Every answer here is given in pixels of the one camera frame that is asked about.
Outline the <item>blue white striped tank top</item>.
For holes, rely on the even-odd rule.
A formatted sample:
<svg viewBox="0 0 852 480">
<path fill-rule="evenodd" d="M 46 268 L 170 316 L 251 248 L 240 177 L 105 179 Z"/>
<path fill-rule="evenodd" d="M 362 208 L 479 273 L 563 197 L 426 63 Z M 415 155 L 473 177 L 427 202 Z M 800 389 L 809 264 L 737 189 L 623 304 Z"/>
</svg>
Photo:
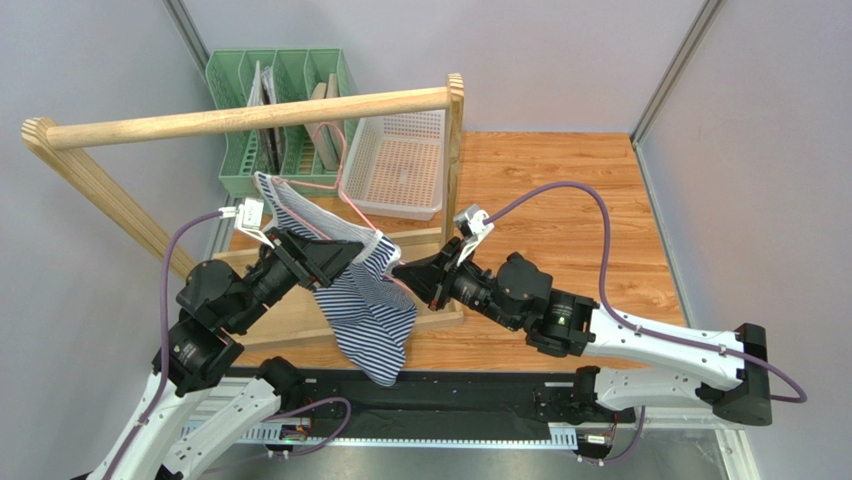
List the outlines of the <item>blue white striped tank top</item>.
<svg viewBox="0 0 852 480">
<path fill-rule="evenodd" d="M 314 299 L 344 356 L 374 383 L 394 385 L 418 316 L 415 302 L 389 277 L 401 259 L 400 247 L 382 231 L 340 218 L 277 178 L 256 173 L 254 183 L 271 207 L 269 228 L 363 244 L 343 274 L 331 286 L 316 290 Z"/>
</svg>

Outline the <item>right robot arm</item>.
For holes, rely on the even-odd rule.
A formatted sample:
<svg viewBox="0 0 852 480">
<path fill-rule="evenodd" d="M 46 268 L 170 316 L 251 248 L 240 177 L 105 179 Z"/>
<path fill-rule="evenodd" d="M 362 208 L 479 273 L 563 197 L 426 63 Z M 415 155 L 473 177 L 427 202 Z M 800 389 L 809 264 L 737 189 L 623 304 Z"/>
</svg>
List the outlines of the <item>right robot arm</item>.
<svg viewBox="0 0 852 480">
<path fill-rule="evenodd" d="M 519 253 L 492 272 L 461 252 L 461 240 L 453 238 L 437 254 L 398 265 L 392 274 L 430 309 L 457 301 L 510 331 L 523 331 L 526 343 L 545 355 L 642 363 L 634 374 L 578 370 L 573 401 L 580 410 L 704 407 L 741 425 L 772 423 L 763 327 L 695 330 L 609 312 L 592 298 L 554 288 L 552 276 Z"/>
</svg>

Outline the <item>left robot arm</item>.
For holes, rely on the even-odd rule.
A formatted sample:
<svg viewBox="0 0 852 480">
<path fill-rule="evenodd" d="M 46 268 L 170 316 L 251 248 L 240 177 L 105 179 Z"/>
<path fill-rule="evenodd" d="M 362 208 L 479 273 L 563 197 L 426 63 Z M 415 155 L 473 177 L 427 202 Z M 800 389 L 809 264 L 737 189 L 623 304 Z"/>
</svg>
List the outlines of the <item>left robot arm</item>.
<svg viewBox="0 0 852 480">
<path fill-rule="evenodd" d="M 190 435 L 182 428 L 244 347 L 236 336 L 291 289 L 329 287 L 361 253 L 352 240 L 320 240 L 272 228 L 255 264 L 194 267 L 176 301 L 177 323 L 155 355 L 132 419 L 90 479 L 196 479 L 245 432 L 284 407 L 302 407 L 305 378 L 281 357 L 264 361 L 225 407 Z"/>
</svg>

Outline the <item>white perforated plastic basket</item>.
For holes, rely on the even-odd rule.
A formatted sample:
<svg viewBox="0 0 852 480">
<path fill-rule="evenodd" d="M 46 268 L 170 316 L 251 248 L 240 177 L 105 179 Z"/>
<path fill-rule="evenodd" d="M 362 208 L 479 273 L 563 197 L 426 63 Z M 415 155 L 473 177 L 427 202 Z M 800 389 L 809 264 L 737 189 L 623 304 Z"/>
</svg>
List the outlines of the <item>white perforated plastic basket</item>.
<svg viewBox="0 0 852 480">
<path fill-rule="evenodd" d="M 362 118 L 338 196 L 364 214 L 429 221 L 442 209 L 445 112 Z"/>
</svg>

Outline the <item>wooden boards in organizer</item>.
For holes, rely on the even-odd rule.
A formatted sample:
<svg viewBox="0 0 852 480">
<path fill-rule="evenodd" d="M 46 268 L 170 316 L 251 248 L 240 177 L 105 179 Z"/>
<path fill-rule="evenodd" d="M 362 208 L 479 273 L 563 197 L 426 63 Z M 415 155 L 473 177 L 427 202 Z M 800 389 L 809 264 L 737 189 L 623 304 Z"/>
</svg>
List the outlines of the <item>wooden boards in organizer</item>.
<svg viewBox="0 0 852 480">
<path fill-rule="evenodd" d="M 319 82 L 311 92 L 310 100 L 336 98 L 340 96 L 339 79 L 336 73 L 331 73 L 328 80 Z M 308 123 L 305 125 L 324 169 L 336 172 L 340 166 L 343 142 L 338 133 L 328 125 Z"/>
</svg>

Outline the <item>green plastic file organizer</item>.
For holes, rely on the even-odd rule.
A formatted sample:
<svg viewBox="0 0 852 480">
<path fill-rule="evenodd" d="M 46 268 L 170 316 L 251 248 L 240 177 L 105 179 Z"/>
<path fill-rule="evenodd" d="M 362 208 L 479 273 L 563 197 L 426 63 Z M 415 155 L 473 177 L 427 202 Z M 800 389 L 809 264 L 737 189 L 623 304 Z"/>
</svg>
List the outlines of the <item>green plastic file organizer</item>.
<svg viewBox="0 0 852 480">
<path fill-rule="evenodd" d="M 231 197 L 257 197 L 257 172 L 293 180 L 305 196 L 336 193 L 338 170 L 324 169 L 305 128 L 319 118 L 302 113 L 316 84 L 331 73 L 339 79 L 337 99 L 355 93 L 340 48 L 230 49 L 210 55 L 205 75 L 215 107 L 250 113 L 249 123 L 225 133 L 219 180 Z"/>
</svg>

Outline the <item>wooden clothes rack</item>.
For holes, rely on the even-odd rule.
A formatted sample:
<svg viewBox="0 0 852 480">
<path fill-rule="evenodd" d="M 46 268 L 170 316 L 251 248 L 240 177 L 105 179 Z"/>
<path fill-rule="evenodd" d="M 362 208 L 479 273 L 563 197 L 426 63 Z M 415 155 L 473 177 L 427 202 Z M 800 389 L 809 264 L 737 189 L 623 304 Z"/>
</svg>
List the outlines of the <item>wooden clothes rack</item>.
<svg viewBox="0 0 852 480">
<path fill-rule="evenodd" d="M 464 112 L 462 75 L 447 76 L 446 86 L 378 94 L 353 95 L 327 100 L 288 102 L 271 106 L 243 107 L 198 113 L 148 117 L 123 121 L 59 126 L 52 119 L 24 121 L 21 136 L 27 148 L 56 171 L 108 218 L 157 259 L 163 259 L 169 234 L 109 175 L 84 147 L 107 146 L 203 135 L 226 135 L 226 174 L 252 172 L 255 161 L 265 162 L 254 130 L 294 127 L 319 121 L 342 121 L 391 114 L 440 111 L 446 113 L 446 149 L 443 167 L 442 228 L 391 233 L 388 236 L 403 253 L 427 253 L 453 233 L 451 216 L 456 210 L 458 173 Z M 415 300 L 419 313 L 414 331 L 460 326 L 462 307 L 451 302 L 434 312 Z M 334 335 L 310 293 L 288 294 L 238 341 L 247 350 L 286 348 L 329 343 Z"/>
</svg>

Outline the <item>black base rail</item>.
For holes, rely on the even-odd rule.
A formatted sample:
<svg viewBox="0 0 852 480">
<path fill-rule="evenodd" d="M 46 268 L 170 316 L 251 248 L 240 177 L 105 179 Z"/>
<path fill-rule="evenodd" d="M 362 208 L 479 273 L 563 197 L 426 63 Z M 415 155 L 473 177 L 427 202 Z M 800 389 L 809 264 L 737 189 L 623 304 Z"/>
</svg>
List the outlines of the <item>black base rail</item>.
<svg viewBox="0 0 852 480">
<path fill-rule="evenodd" d="M 243 444 L 292 450 L 316 445 L 336 428 L 336 446 L 562 450 L 603 458 L 613 439 L 633 427 L 693 429 L 708 409 L 686 403 L 599 407 L 590 398 L 591 371 L 500 373 L 405 371 L 381 387 L 358 370 L 306 369 L 290 419 L 263 420 Z"/>
</svg>

